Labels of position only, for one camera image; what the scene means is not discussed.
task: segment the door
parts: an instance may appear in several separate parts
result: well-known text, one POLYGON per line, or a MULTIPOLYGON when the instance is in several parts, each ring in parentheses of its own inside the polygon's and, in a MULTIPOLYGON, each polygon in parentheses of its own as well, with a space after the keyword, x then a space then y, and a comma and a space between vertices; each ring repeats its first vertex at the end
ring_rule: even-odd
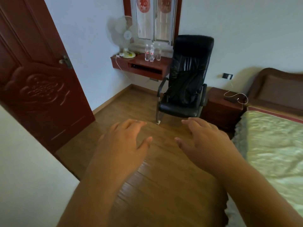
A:
POLYGON ((0 103, 55 153, 95 118, 44 0, 0 0, 0 103))

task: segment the black leather office chair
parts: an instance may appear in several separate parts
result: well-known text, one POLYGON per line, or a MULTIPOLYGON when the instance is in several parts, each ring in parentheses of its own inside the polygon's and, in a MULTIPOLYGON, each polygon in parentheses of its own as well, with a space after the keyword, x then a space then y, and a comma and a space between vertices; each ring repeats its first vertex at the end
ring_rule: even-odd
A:
POLYGON ((174 45, 173 61, 169 73, 169 88, 177 78, 185 78, 184 75, 199 72, 202 75, 198 90, 195 93, 194 101, 183 106, 180 103, 172 102, 167 97, 160 98, 162 87, 168 78, 166 77, 159 86, 157 97, 156 123, 161 122, 163 114, 169 114, 181 118, 200 117, 205 105, 206 88, 204 84, 208 68, 214 38, 200 35, 179 35, 174 45))

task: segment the door handle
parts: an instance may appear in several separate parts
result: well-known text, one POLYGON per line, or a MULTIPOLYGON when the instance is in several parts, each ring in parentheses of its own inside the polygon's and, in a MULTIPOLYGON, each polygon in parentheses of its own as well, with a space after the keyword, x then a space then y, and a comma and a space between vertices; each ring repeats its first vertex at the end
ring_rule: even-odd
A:
POLYGON ((73 65, 71 64, 71 61, 67 55, 63 55, 63 59, 59 60, 59 64, 66 64, 68 68, 72 69, 73 65))

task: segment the wall outlet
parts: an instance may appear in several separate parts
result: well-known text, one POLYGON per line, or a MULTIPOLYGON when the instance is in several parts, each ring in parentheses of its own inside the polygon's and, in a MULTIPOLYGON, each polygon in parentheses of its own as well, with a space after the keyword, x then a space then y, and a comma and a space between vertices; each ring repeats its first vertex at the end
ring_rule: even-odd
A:
POLYGON ((232 79, 232 77, 233 77, 233 74, 228 74, 228 73, 223 73, 223 76, 222 76, 222 78, 224 78, 224 79, 232 79))

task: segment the hand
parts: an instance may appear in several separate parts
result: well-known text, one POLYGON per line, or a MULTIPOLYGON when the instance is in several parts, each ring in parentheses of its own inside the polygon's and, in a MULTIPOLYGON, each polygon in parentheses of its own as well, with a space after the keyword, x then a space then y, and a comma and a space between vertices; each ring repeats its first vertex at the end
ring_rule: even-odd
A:
POLYGON ((146 138, 137 148, 136 138, 146 122, 128 119, 112 125, 102 135, 86 174, 96 175, 104 185, 120 187, 142 164, 152 137, 146 138))
POLYGON ((176 137, 175 141, 187 157, 199 168, 218 178, 235 161, 243 159, 228 135, 200 118, 182 120, 194 137, 194 145, 176 137))

